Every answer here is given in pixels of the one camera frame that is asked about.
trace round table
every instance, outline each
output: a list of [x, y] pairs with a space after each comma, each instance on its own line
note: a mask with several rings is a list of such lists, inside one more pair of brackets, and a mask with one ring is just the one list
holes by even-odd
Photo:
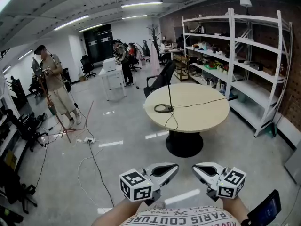
[[154, 110], [158, 104], [170, 105], [168, 86], [152, 92], [146, 98], [144, 109], [156, 124], [169, 130], [166, 139], [169, 152], [178, 157], [192, 157], [203, 147], [200, 132], [222, 123], [229, 114], [229, 103], [217, 90], [199, 84], [170, 85], [170, 94], [174, 112], [158, 113]]

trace brick wall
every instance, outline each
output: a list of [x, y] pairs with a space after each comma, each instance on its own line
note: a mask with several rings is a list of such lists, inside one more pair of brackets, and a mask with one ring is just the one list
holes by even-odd
[[[299, 0], [251, 0], [251, 2], [253, 5], [249, 9], [251, 15], [277, 18], [277, 10], [280, 10], [282, 18], [293, 23], [292, 66], [280, 111], [283, 112], [288, 107], [284, 112], [284, 116], [301, 131], [301, 51], [299, 50], [301, 43], [301, 2]], [[175, 41], [175, 28], [182, 26], [182, 16], [184, 16], [184, 19], [188, 19], [198, 17], [199, 14], [202, 16], [224, 15], [228, 8], [233, 8], [236, 14], [245, 14], [246, 12], [245, 8], [239, 5], [239, 0], [211, 0], [199, 3], [160, 18], [162, 36], [166, 36], [167, 40]], [[228, 26], [226, 24], [224, 29], [215, 32], [225, 32]], [[277, 33], [277, 29], [274, 28], [261, 25], [254, 25], [253, 27], [255, 41], [274, 47], [277, 47]], [[277, 56], [272, 52], [253, 47], [252, 59], [261, 61], [265, 64], [265, 67], [272, 71], [276, 69]], [[282, 56], [282, 62], [284, 65], [286, 64], [285, 56]], [[271, 88], [271, 83], [254, 74], [252, 74], [251, 79], [267, 89]]]

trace microphone stand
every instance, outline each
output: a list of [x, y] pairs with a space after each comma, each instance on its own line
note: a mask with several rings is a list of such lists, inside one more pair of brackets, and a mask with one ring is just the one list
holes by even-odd
[[[172, 106], [172, 103], [171, 103], [171, 94], [170, 94], [170, 87], [169, 87], [169, 82], [167, 81], [167, 78], [166, 78], [166, 75], [164, 76], [164, 79], [165, 79], [165, 82], [167, 83], [167, 86], [168, 86], [168, 93], [169, 93], [169, 101], [170, 101], [170, 105], [166, 105], [166, 104], [159, 104], [159, 105], [156, 105], [154, 110], [155, 112], [158, 112], [158, 113], [169, 113], [169, 112], [173, 112], [174, 109], [173, 109], [173, 106]], [[158, 110], [157, 108], [159, 106], [163, 106], [164, 109], [163, 110]]]

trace power strip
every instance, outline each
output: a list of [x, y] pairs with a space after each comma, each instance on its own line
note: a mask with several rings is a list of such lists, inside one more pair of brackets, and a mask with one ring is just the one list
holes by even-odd
[[88, 143], [88, 140], [92, 141], [92, 138], [86, 137], [85, 140], [84, 140], [84, 142], [87, 142], [87, 143]]

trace white t-shirt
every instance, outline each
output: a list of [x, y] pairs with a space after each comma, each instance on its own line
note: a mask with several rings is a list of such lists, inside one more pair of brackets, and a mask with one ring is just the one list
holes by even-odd
[[160, 53], [160, 54], [164, 54], [164, 53], [165, 53], [165, 49], [166, 49], [165, 44], [164, 44], [164, 43], [161, 43], [159, 53]]
[[227, 211], [214, 206], [188, 209], [151, 209], [137, 213], [122, 226], [240, 226]]

